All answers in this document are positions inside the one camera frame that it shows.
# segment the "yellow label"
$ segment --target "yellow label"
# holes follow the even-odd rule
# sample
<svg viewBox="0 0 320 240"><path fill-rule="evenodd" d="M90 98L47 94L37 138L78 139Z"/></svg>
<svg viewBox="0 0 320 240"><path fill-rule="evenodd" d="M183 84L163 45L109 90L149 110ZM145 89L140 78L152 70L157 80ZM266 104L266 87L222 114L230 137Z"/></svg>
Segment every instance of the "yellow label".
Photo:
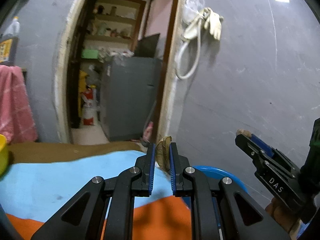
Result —
<svg viewBox="0 0 320 240"><path fill-rule="evenodd" d="M9 60L12 39L0 43L0 63Z"/></svg>

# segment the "white glove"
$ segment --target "white glove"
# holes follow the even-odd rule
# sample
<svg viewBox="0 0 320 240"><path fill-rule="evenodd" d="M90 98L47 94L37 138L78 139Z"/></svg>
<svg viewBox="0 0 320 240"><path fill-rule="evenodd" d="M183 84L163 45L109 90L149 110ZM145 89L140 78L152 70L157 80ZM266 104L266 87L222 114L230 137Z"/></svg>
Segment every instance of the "white glove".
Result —
<svg viewBox="0 0 320 240"><path fill-rule="evenodd" d="M219 14L210 11L210 15L208 16L206 22L204 23L204 28L207 30L210 23L210 34L216 39L220 40L221 37L221 22L223 17Z"/></svg>

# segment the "plastic bottle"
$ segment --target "plastic bottle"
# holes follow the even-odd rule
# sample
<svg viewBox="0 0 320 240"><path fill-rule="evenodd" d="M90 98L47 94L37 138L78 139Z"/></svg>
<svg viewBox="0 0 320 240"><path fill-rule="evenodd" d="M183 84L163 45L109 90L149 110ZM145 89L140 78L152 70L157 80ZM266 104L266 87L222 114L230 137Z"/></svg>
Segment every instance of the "plastic bottle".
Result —
<svg viewBox="0 0 320 240"><path fill-rule="evenodd" d="M20 23L14 17L0 40L0 65L13 66L19 41Z"/></svg>

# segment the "yellow cup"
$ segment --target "yellow cup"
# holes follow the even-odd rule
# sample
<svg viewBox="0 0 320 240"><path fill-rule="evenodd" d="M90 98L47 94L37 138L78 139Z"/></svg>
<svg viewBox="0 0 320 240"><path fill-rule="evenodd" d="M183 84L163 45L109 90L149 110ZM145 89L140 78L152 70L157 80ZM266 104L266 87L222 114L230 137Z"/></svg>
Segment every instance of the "yellow cup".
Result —
<svg viewBox="0 0 320 240"><path fill-rule="evenodd" d="M7 138L0 134L0 175L2 175L9 163L9 151L7 147Z"/></svg>

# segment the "gray refrigerator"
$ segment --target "gray refrigerator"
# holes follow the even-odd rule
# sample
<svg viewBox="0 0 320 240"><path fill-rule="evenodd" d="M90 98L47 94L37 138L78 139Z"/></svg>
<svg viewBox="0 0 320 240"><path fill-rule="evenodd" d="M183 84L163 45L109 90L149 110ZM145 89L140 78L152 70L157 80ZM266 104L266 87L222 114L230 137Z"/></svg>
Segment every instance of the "gray refrigerator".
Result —
<svg viewBox="0 0 320 240"><path fill-rule="evenodd" d="M162 60L114 56L101 78L100 121L109 141L139 139L153 116Z"/></svg>

